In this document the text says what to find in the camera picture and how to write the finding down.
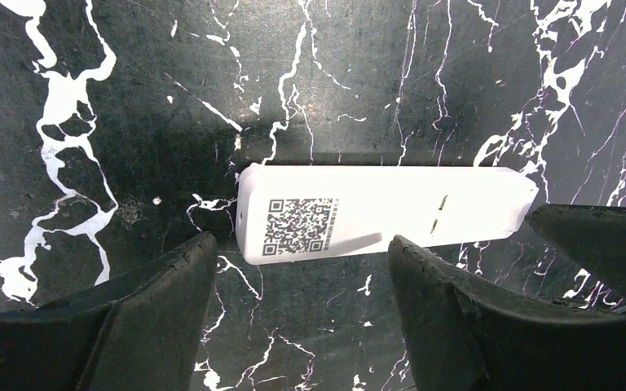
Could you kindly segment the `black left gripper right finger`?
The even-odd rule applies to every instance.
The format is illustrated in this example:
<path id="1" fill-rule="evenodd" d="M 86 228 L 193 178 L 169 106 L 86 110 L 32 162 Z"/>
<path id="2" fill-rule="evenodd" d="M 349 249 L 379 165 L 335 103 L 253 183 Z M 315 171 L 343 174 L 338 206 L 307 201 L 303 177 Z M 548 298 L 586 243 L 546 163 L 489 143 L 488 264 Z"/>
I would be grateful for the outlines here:
<path id="1" fill-rule="evenodd" d="M 626 390 L 626 314 L 538 301 L 403 236 L 388 248 L 419 390 Z"/>

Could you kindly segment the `white remote control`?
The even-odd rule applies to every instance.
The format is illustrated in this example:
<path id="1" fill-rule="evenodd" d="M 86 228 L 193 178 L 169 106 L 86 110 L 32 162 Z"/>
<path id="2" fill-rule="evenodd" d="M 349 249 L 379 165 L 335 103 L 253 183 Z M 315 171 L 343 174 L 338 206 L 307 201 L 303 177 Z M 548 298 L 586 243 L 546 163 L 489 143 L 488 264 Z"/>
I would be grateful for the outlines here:
<path id="1" fill-rule="evenodd" d="M 236 238 L 252 265 L 383 253 L 396 235 L 423 248 L 505 239 L 537 193 L 505 167 L 252 165 Z"/>

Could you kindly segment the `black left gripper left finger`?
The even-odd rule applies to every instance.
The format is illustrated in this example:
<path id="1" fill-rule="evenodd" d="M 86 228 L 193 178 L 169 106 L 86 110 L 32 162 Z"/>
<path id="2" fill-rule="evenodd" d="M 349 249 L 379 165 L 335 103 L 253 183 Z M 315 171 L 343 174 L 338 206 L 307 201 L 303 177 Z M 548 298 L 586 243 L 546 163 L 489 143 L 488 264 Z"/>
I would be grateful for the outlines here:
<path id="1" fill-rule="evenodd" d="M 188 390 L 214 289 L 215 237 L 35 310 L 0 313 L 0 390 Z"/>

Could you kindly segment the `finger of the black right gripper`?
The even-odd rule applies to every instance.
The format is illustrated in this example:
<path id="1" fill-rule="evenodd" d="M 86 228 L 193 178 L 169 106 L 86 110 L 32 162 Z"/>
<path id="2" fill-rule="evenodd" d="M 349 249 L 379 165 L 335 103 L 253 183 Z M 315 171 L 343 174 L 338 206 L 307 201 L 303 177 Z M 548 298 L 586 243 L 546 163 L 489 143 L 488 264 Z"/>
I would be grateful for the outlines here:
<path id="1" fill-rule="evenodd" d="M 525 221 L 626 300 L 626 207 L 544 204 Z"/>

